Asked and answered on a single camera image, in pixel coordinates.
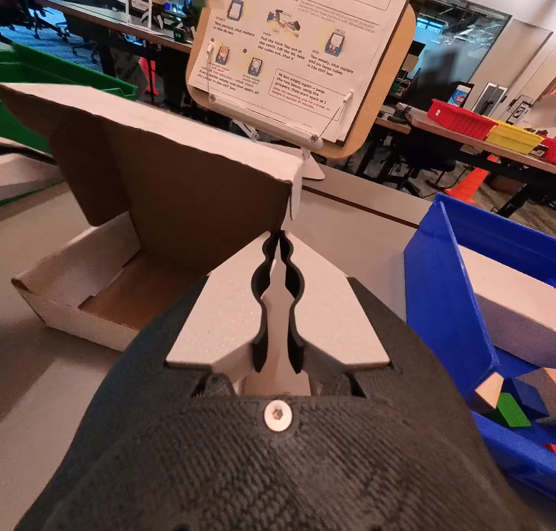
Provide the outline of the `wooden table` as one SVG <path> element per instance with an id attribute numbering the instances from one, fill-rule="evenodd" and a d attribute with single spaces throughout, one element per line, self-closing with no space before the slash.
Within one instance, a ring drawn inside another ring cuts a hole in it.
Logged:
<path id="1" fill-rule="evenodd" d="M 509 218 L 528 200 L 548 198 L 555 202 L 555 165 L 532 155 L 514 151 L 505 146 L 443 127 L 426 113 L 406 108 L 404 118 L 411 127 L 402 134 L 396 153 L 385 167 L 393 165 L 401 157 L 411 164 L 417 159 L 422 169 L 431 168 L 431 163 L 442 160 L 460 161 L 465 165 L 483 169 L 510 179 L 520 181 L 523 186 L 501 208 L 497 214 Z"/>

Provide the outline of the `yellow plastic bin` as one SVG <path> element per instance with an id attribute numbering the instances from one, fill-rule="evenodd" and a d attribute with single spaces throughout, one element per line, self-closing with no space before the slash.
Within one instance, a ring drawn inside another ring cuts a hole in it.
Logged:
<path id="1" fill-rule="evenodd" d="M 485 137 L 485 142 L 523 155 L 530 154 L 545 139 L 545 136 L 528 132 L 506 122 L 498 122 Z"/>

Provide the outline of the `long dark desk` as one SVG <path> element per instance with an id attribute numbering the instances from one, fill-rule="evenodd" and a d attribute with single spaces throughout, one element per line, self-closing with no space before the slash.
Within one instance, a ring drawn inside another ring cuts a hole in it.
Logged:
<path id="1" fill-rule="evenodd" d="M 115 75 L 112 51 L 117 50 L 155 62 L 156 73 L 164 84 L 164 99 L 179 109 L 186 93 L 185 72 L 192 44 L 174 39 L 169 28 L 148 29 L 140 19 L 97 6 L 80 5 L 64 0 L 36 0 L 42 6 L 63 13 L 66 21 L 77 22 L 85 36 L 98 45 L 102 69 Z"/>

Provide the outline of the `framed picture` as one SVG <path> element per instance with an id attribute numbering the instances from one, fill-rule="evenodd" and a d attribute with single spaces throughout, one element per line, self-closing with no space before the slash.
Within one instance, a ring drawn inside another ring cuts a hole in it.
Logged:
<path id="1" fill-rule="evenodd" d="M 474 104 L 471 112 L 489 117 L 504 99 L 508 88 L 488 82 Z"/>

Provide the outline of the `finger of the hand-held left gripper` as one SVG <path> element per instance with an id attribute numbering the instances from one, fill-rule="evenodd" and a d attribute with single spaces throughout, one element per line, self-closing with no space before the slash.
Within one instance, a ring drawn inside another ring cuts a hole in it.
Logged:
<path id="1" fill-rule="evenodd" d="M 63 181 L 53 158 L 22 146 L 1 147 L 1 205 Z"/>

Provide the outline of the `green plastic bin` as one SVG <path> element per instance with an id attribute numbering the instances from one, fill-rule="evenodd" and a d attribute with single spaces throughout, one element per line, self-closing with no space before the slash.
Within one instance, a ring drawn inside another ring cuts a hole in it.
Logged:
<path id="1" fill-rule="evenodd" d="M 81 85 L 134 101 L 137 86 L 28 46 L 1 44 L 1 83 Z M 1 147 L 22 146 L 50 155 L 46 138 L 22 124 L 1 104 Z"/>

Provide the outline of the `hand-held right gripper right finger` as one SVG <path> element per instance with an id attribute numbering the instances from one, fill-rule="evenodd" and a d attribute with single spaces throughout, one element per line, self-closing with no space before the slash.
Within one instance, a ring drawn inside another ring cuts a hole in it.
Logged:
<path id="1" fill-rule="evenodd" d="M 325 383 L 390 364 L 353 284 L 343 271 L 290 232 L 280 233 L 288 315 L 288 359 L 296 374 Z"/>

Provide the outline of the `black office chair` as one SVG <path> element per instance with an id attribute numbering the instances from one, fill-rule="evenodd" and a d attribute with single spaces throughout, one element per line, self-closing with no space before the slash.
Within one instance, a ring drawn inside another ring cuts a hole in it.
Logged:
<path id="1" fill-rule="evenodd" d="M 39 14 L 44 11 L 34 0 L 1 0 L 1 27 L 14 30 L 15 26 L 21 26 L 34 31 L 34 38 L 39 39 L 40 29 L 51 29 L 60 38 L 62 31 L 55 25 L 45 21 Z"/>

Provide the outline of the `blue plastic bin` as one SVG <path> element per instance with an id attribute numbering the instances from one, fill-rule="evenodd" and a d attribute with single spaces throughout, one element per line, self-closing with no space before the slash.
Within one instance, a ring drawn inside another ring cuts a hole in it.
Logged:
<path id="1" fill-rule="evenodd" d="M 460 246 L 555 285 L 555 238 L 448 196 L 436 198 L 404 251 L 407 323 L 467 402 L 493 372 L 517 376 L 538 363 L 503 354 L 487 330 Z"/>

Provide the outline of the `green cube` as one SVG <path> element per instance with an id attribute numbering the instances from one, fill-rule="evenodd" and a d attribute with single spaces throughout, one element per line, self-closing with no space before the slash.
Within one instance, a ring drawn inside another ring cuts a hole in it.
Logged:
<path id="1" fill-rule="evenodd" d="M 501 393 L 496 408 L 485 417 L 507 429 L 532 427 L 531 421 L 510 393 Z"/>

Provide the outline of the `white cardboard mailer box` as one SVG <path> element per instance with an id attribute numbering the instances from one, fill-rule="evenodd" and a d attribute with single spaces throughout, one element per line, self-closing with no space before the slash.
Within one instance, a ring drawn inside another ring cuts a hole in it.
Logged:
<path id="1" fill-rule="evenodd" d="M 91 87 L 2 83 L 90 228 L 12 278 L 46 326 L 123 351 L 198 278 L 296 215 L 299 155 Z"/>
<path id="2" fill-rule="evenodd" d="M 493 345 L 539 368 L 555 368 L 555 287 L 460 246 Z"/>

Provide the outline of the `wipes canister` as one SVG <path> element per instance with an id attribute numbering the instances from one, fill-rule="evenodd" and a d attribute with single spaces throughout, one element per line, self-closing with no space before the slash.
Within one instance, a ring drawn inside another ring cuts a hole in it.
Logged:
<path id="1" fill-rule="evenodd" d="M 472 83 L 458 83 L 451 93 L 447 104 L 456 107 L 463 107 L 473 87 L 474 85 Z"/>

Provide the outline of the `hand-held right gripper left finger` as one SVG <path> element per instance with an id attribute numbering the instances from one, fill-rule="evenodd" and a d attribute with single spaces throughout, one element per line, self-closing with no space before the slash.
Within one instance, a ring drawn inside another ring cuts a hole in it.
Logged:
<path id="1" fill-rule="evenodd" d="M 212 270 L 166 357 L 172 368 L 205 369 L 235 384 L 268 355 L 268 290 L 279 235 L 264 232 Z"/>

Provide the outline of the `blue cube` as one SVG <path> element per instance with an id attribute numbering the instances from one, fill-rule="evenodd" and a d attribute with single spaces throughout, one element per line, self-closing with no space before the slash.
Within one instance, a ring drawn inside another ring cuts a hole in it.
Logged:
<path id="1" fill-rule="evenodd" d="M 545 419 L 550 415 L 538 390 L 518 379 L 509 381 L 509 391 L 524 414 L 531 420 Z"/>

